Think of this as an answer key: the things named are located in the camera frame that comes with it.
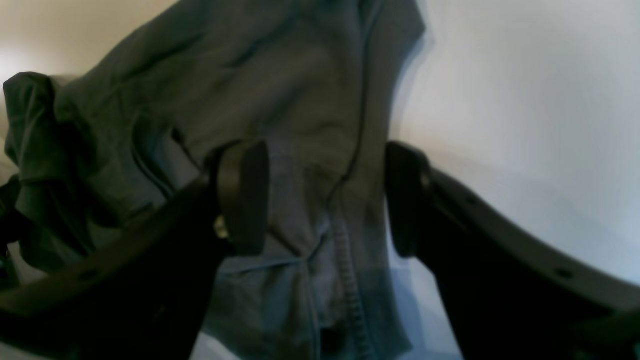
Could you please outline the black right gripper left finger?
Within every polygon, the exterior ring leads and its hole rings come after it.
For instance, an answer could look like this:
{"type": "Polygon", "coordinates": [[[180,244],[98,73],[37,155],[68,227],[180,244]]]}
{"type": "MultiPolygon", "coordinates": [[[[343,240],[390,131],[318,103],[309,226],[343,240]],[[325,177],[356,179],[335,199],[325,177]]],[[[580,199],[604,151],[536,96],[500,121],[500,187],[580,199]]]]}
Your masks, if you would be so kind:
{"type": "Polygon", "coordinates": [[[265,247],[262,140],[211,153],[208,169],[104,249],[1,294],[1,342],[53,360],[187,360],[229,256],[265,247]]]}

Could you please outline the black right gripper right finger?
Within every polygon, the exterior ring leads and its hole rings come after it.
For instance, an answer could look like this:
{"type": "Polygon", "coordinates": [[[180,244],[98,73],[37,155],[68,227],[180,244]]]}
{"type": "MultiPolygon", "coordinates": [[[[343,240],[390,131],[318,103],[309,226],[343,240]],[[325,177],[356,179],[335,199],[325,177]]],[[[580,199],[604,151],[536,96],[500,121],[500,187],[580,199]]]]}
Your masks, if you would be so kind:
{"type": "Polygon", "coordinates": [[[385,147],[398,255],[430,271],[467,360],[637,360],[638,285],[542,242],[409,144],[385,147]]]}

